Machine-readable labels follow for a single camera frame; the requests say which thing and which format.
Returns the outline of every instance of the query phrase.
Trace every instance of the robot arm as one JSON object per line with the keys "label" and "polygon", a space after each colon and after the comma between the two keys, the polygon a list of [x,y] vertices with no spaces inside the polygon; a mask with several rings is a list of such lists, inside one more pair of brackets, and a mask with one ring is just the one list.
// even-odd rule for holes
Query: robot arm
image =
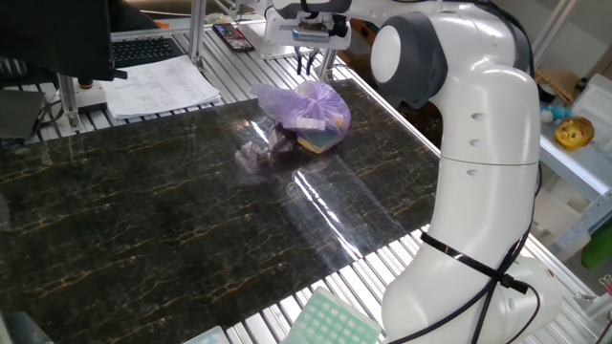
{"label": "robot arm", "polygon": [[[554,320],[558,281],[540,262],[516,257],[531,224],[539,160],[537,90],[524,72],[529,43],[520,30],[468,2],[272,4],[266,36],[275,44],[343,49],[350,37],[334,34],[338,15],[378,24],[371,63],[381,89],[417,108],[430,100],[443,116],[429,239],[384,295],[387,340],[506,343]],[[501,287],[465,257],[530,288]],[[483,290],[487,296],[475,298]],[[431,330],[470,300],[476,301],[444,326],[411,335]]]}

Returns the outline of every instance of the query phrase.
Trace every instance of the plastic bag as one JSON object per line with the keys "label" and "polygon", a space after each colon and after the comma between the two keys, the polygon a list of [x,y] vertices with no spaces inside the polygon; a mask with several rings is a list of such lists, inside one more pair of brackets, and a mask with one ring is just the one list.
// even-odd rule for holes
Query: plastic bag
{"label": "plastic bag", "polygon": [[294,91],[257,84],[251,93],[259,106],[283,128],[295,131],[297,141],[308,150],[322,153],[344,139],[351,113],[330,85],[304,81]]}

